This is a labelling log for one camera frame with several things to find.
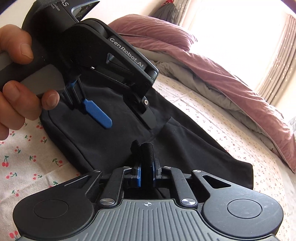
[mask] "hanging black garment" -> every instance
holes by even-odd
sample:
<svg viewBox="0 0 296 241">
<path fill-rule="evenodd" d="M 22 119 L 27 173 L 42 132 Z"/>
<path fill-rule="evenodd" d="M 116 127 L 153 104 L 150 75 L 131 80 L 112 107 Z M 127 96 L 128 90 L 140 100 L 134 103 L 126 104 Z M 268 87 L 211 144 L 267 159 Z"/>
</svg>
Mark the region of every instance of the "hanging black garment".
<svg viewBox="0 0 296 241">
<path fill-rule="evenodd" d="M 152 15 L 152 17 L 175 24 L 176 13 L 177 13 L 176 6 L 173 3 L 168 3 L 166 5 L 161 6 Z"/>
<path fill-rule="evenodd" d="M 179 168 L 183 173 L 201 169 L 215 176 L 253 188 L 253 168 L 231 157 L 190 117 L 156 90 L 146 95 L 157 127 L 147 130 L 113 90 L 98 87 L 96 80 L 83 80 L 86 95 L 113 121 L 103 129 L 89 115 L 70 110 L 63 100 L 51 111 L 43 111 L 41 121 L 49 138 L 81 173 L 93 169 L 111 173 L 130 163 L 134 140 L 151 142 L 161 166 Z"/>
</svg>

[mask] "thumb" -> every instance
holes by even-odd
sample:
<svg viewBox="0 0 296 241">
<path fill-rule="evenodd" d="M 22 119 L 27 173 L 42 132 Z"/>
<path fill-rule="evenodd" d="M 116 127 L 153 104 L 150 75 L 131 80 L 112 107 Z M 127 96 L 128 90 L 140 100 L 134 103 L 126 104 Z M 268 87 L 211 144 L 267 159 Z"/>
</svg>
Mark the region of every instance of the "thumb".
<svg viewBox="0 0 296 241">
<path fill-rule="evenodd" d="M 12 61 L 18 64 L 32 62 L 31 45 L 30 34 L 21 28 L 11 24 L 0 28 L 0 51 L 7 51 Z"/>
</svg>

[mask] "fingernail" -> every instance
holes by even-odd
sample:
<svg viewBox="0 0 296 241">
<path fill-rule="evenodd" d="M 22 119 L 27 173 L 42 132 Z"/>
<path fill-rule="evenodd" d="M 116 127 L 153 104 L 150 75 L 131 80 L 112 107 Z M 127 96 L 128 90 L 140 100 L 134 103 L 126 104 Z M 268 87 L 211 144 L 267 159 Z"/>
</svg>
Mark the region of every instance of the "fingernail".
<svg viewBox="0 0 296 241">
<path fill-rule="evenodd" d="M 20 52 L 22 53 L 22 55 L 25 55 L 28 58 L 31 58 L 31 59 L 34 58 L 33 52 L 29 44 L 26 44 L 26 43 L 21 44 Z"/>
<path fill-rule="evenodd" d="M 58 99 L 57 99 L 56 95 L 55 94 L 52 94 L 46 100 L 46 104 L 48 106 L 50 106 L 50 107 L 53 107 L 53 106 L 55 106 L 57 104 L 57 101 L 58 101 Z"/>
<path fill-rule="evenodd" d="M 10 101 L 16 101 L 20 97 L 20 91 L 12 83 L 6 83 L 3 87 L 4 96 Z"/>
</svg>

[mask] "bed sheet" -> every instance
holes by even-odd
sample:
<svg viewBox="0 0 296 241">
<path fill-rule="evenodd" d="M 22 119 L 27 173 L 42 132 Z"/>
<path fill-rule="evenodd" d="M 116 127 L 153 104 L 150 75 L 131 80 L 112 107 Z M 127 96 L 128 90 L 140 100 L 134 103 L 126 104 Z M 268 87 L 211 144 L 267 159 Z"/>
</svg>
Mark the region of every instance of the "bed sheet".
<svg viewBox="0 0 296 241">
<path fill-rule="evenodd" d="M 292 223 L 296 214 L 291 208 L 295 176 L 279 158 L 228 113 L 178 81 L 160 74 L 153 87 L 234 158 L 253 165 L 254 190 L 273 197 L 284 210 L 277 237 L 282 241 L 295 241 Z M 20 236 L 12 219 L 15 205 L 28 195 L 80 174 L 47 137 L 39 120 L 26 121 L 19 131 L 11 131 L 9 138 L 0 142 L 0 158 L 0 240 L 16 240 Z"/>
</svg>

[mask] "gray ribbed plate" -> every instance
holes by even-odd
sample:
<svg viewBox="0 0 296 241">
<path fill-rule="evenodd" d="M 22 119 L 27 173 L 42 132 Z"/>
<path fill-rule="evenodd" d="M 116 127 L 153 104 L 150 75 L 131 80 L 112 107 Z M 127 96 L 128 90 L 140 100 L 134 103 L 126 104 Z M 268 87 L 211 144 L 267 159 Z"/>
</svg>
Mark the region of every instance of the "gray ribbed plate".
<svg viewBox="0 0 296 241">
<path fill-rule="evenodd" d="M 208 228 L 199 214 L 173 200 L 123 200 L 100 210 L 81 233 L 63 241 L 229 241 Z M 277 240 L 274 236 L 262 239 Z M 31 241 L 21 238 L 20 241 Z"/>
</svg>

